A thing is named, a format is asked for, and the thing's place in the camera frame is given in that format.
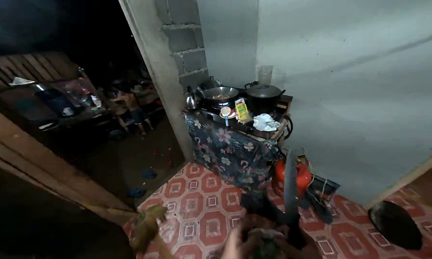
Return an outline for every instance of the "black pan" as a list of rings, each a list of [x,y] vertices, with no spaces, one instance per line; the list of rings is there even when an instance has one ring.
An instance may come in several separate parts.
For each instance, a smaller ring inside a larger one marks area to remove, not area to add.
[[[239,95],[239,91],[236,88],[224,86],[224,87],[215,87],[208,90],[204,90],[202,94],[205,99],[211,101],[212,103],[219,104],[219,103],[235,101],[235,98]],[[220,100],[213,99],[214,96],[218,96],[222,94],[227,95],[229,98],[220,99]]]

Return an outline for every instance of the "white ladle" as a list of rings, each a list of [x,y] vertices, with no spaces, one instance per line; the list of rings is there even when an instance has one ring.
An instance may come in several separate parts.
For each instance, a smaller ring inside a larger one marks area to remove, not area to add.
[[[221,108],[221,115],[223,115],[226,118],[226,126],[229,126],[229,119],[227,118],[232,110],[230,107],[223,107]]]

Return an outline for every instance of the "person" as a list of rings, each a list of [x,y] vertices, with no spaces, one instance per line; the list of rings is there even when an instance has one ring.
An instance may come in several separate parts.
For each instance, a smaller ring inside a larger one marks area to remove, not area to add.
[[[152,123],[150,123],[150,120],[149,120],[149,117],[147,116],[147,113],[145,113],[144,110],[141,109],[141,107],[139,107],[139,104],[138,104],[138,101],[136,100],[136,97],[131,92],[131,88],[130,87],[124,87],[122,89],[122,91],[119,91],[119,92],[120,92],[119,96],[115,99],[112,99],[111,101],[119,101],[119,100],[125,101],[125,104],[131,113],[131,117],[134,120],[134,124],[139,126],[139,131],[141,132],[141,134],[143,134],[143,135],[146,134],[144,126],[143,126],[144,121],[147,122],[150,129],[153,130],[154,127],[152,127]]]
[[[275,228],[275,224],[266,218],[253,214],[247,215],[241,224],[234,227],[231,232],[229,232],[221,254],[221,259],[248,259],[253,254],[254,250],[263,243],[261,241],[260,232],[249,235],[246,241],[243,241],[248,231],[253,228],[276,229],[284,235],[288,233],[288,227],[286,225]],[[314,239],[302,229],[301,233],[306,242],[306,245],[301,250],[290,245],[286,238],[274,238],[273,241],[286,258],[322,259]]]

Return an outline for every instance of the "small plate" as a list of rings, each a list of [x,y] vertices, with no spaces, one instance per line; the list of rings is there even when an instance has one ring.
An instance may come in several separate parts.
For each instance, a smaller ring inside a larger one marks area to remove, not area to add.
[[[219,113],[219,116],[220,116],[221,118],[225,118],[225,117],[222,115],[222,113]],[[228,118],[228,119],[235,118],[235,111],[232,110],[232,111],[230,112],[229,116],[227,116],[227,118]]]

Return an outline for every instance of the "shirtless child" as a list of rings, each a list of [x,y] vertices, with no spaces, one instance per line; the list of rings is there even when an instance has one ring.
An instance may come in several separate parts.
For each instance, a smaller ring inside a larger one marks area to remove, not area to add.
[[[136,97],[131,92],[131,89],[129,87],[124,87],[123,91],[119,91],[119,92],[120,95],[117,98],[112,99],[111,101],[119,101],[119,100],[125,101],[125,104],[131,113],[131,117],[134,119],[134,124],[139,126],[139,130],[141,134],[143,135],[146,134],[144,130],[144,126],[142,125],[144,121],[147,122],[150,129],[153,130],[154,127],[152,127],[149,117],[144,112],[144,110],[141,109],[141,107],[139,107],[138,102],[136,101]]]

